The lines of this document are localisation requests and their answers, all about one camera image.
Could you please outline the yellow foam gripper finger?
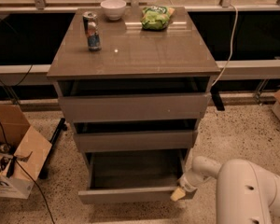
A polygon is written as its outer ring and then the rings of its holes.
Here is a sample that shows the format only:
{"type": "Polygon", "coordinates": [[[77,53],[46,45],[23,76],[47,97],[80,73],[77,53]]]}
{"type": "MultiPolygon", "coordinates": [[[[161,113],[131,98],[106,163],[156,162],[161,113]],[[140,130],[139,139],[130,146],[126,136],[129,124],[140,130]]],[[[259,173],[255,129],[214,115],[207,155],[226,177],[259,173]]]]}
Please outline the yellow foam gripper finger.
{"type": "Polygon", "coordinates": [[[171,194],[171,200],[176,202],[186,196],[186,191],[181,187],[177,187],[171,194]]]}

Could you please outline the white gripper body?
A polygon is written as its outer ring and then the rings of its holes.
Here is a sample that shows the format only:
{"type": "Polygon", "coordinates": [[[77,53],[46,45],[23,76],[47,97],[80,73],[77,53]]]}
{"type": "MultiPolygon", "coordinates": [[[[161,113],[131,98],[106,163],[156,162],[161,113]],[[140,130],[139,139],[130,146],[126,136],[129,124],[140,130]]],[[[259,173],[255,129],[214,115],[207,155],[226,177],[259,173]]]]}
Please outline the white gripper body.
{"type": "Polygon", "coordinates": [[[209,176],[204,176],[199,173],[195,173],[193,170],[188,170],[179,178],[179,186],[186,192],[193,192],[201,184],[207,182],[210,179],[209,176]]]}

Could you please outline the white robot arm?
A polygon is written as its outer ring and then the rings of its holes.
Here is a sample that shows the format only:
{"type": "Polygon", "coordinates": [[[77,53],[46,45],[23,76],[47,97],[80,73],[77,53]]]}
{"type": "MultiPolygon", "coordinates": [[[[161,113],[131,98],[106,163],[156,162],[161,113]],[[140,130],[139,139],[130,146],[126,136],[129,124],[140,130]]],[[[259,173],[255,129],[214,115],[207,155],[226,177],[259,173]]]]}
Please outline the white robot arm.
{"type": "Polygon", "coordinates": [[[214,178],[217,224],[272,224],[280,217],[280,176],[251,161],[233,159],[221,164],[198,156],[171,194],[176,202],[214,178]]]}

